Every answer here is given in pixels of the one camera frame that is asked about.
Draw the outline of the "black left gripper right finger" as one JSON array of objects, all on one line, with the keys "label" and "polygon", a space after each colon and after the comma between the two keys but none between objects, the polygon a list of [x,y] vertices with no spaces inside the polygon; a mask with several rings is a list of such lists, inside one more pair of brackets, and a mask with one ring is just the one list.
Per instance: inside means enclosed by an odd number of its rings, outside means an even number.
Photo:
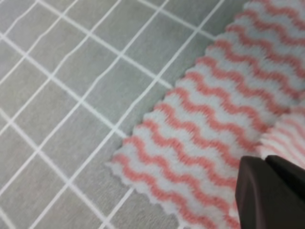
[{"label": "black left gripper right finger", "polygon": [[265,162],[293,191],[305,190],[305,170],[279,156],[267,156]]}]

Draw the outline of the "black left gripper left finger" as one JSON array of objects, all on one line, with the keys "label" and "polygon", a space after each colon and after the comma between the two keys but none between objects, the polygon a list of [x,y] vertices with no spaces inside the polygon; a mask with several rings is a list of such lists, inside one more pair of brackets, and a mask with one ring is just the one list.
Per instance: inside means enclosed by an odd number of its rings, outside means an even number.
[{"label": "black left gripper left finger", "polygon": [[305,191],[293,191],[265,159],[241,158],[235,199],[243,229],[305,227]]}]

